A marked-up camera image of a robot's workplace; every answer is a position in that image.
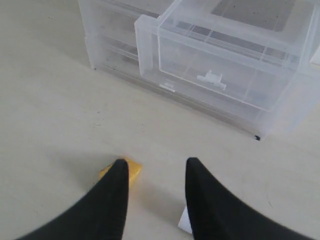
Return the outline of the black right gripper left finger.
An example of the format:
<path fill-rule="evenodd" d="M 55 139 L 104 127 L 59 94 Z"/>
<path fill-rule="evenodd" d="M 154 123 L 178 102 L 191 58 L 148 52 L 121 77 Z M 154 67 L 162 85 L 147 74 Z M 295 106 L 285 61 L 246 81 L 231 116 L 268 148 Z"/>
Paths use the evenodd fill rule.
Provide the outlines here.
<path fill-rule="evenodd" d="M 129 167 L 117 159 L 75 205 L 23 240 L 120 240 L 129 200 Z"/>

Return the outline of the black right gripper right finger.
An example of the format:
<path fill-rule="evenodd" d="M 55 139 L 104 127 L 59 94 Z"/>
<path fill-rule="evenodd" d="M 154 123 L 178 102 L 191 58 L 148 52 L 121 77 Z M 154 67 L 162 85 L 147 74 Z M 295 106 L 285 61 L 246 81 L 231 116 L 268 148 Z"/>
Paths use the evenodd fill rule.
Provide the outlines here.
<path fill-rule="evenodd" d="M 195 240 L 307 240 L 224 187 L 197 157 L 186 161 L 185 199 Z"/>

